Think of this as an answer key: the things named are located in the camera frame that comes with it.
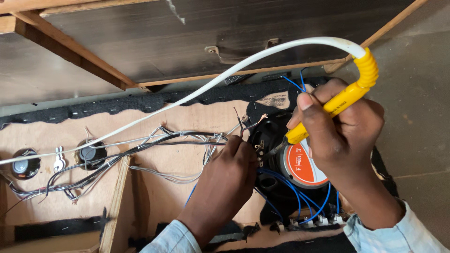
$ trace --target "white power cable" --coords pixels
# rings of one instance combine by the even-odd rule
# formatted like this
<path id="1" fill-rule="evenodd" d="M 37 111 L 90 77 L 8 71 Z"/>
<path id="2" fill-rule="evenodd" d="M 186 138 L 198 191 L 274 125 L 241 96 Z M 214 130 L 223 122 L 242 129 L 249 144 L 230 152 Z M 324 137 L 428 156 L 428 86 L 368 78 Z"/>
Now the white power cable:
<path id="1" fill-rule="evenodd" d="M 299 39 L 299 40 L 295 40 L 295 41 L 290 41 L 290 42 L 286 42 L 280 45 L 276 45 L 274 47 L 268 48 L 266 50 L 263 50 L 261 52 L 258 52 L 246 59 L 244 59 L 243 61 L 235 64 L 234 66 L 232 66 L 231 68 L 229 68 L 228 70 L 226 70 L 225 72 L 223 72 L 222 74 L 220 74 L 219 76 L 217 76 L 216 78 L 212 79 L 211 81 L 209 81 L 209 83 L 205 84 L 204 86 L 202 86 L 201 88 L 199 88 L 198 90 L 194 91 L 193 93 L 189 94 L 188 96 L 176 101 L 173 104 L 170 104 L 166 107 L 163 107 L 143 118 L 140 118 L 138 120 L 135 120 L 125 126 L 122 126 L 121 128 L 110 132 L 109 134 L 106 134 L 100 138 L 97 138 L 89 143 L 86 143 L 84 145 L 81 145 L 79 147 L 76 147 L 74 149 L 70 149 L 70 150 L 66 150 L 66 151 L 62 151 L 62 152 L 55 152 L 55 153 L 48 153 L 48 154 L 37 154 L 37 155 L 30 155 L 30 156 L 22 156 L 22 157 L 17 157 L 17 158 L 11 158 L 11 159 L 6 159 L 3 161 L 0 161 L 0 165 L 1 164 L 6 164 L 6 163 L 12 163 L 12 162 L 17 162 L 17 161 L 22 161 L 22 160 L 28 160 L 28 159 L 33 159 L 33 158 L 39 158 L 39 157 L 44 157 L 44 156 L 50 156 L 50 155 L 56 155 L 56 154 L 62 154 L 62 153 L 67 153 L 67 152 L 73 152 L 73 151 L 77 151 L 79 149 L 83 149 L 87 146 L 90 146 L 92 144 L 95 144 L 97 142 L 100 142 L 106 138 L 109 138 L 117 133 L 122 132 L 123 130 L 130 128 L 134 125 L 136 125 L 137 123 L 140 123 L 148 118 L 151 118 L 153 116 L 155 116 L 158 113 L 164 112 L 166 110 L 169 110 L 177 105 L 180 104 L 184 104 L 186 102 L 188 102 L 189 100 L 201 95 L 203 92 L 211 89 L 212 87 L 214 87 L 216 84 L 218 84 L 219 82 L 225 80 L 225 78 L 231 76 L 232 74 L 234 74 L 235 72 L 241 70 L 242 68 L 252 64 L 253 62 L 260 60 L 268 55 L 274 54 L 274 53 L 278 53 L 280 51 L 286 50 L 288 48 L 291 47 L 295 47 L 295 46 L 299 46 L 299 45 L 307 45 L 307 44 L 322 44 L 322 45 L 330 45 L 330 46 L 334 46 L 337 47 L 339 49 L 342 49 L 350 54 L 352 54 L 353 56 L 355 56 L 356 58 L 361 58 L 365 55 L 365 50 L 359 46 L 358 44 L 345 40 L 345 39 L 341 39 L 341 38 L 336 38 L 336 37 L 313 37 L 313 38 L 306 38 L 306 39 Z"/>

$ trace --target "metal bracket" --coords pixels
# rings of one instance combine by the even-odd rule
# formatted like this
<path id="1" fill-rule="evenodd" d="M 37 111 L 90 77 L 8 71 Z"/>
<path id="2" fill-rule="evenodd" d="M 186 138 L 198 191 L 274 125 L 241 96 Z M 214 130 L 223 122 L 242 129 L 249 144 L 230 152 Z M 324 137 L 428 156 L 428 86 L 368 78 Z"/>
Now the metal bracket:
<path id="1" fill-rule="evenodd" d="M 264 50 L 266 50 L 270 47 L 273 47 L 275 45 L 278 45 L 279 43 L 280 43 L 280 39 L 278 39 L 278 38 L 270 39 L 266 42 Z M 236 64 L 236 63 L 244 60 L 245 58 L 248 58 L 248 56 L 236 57 L 236 58 L 222 57 L 220 55 L 219 48 L 217 46 L 207 46 L 207 47 L 205 47 L 205 52 L 208 54 L 216 54 L 217 56 L 219 56 L 220 63 L 223 63 L 223 64 Z"/>

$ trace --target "shirt sleeve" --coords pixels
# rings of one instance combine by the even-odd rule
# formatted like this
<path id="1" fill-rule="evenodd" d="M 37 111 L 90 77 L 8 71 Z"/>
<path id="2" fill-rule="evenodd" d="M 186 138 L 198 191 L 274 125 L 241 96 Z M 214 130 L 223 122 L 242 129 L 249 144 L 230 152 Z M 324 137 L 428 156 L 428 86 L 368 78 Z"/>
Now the shirt sleeve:
<path id="1" fill-rule="evenodd" d="M 145 246 L 141 253 L 201 253 L 202 250 L 196 239 L 183 225 L 173 220 L 151 243 Z"/>
<path id="2" fill-rule="evenodd" d="M 425 228 L 409 205 L 400 202 L 404 203 L 406 213 L 393 228 L 369 230 L 356 214 L 349 218 L 344 232 L 357 252 L 450 252 Z"/>

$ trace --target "left hand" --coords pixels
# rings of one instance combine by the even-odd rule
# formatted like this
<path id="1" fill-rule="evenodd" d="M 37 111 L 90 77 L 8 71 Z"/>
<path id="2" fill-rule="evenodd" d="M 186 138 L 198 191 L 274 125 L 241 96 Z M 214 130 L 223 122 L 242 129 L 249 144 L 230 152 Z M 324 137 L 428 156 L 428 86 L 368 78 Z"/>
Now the left hand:
<path id="1" fill-rule="evenodd" d="M 239 136 L 231 136 L 209 162 L 177 220 L 203 248 L 252 196 L 257 176 L 257 155 Z"/>

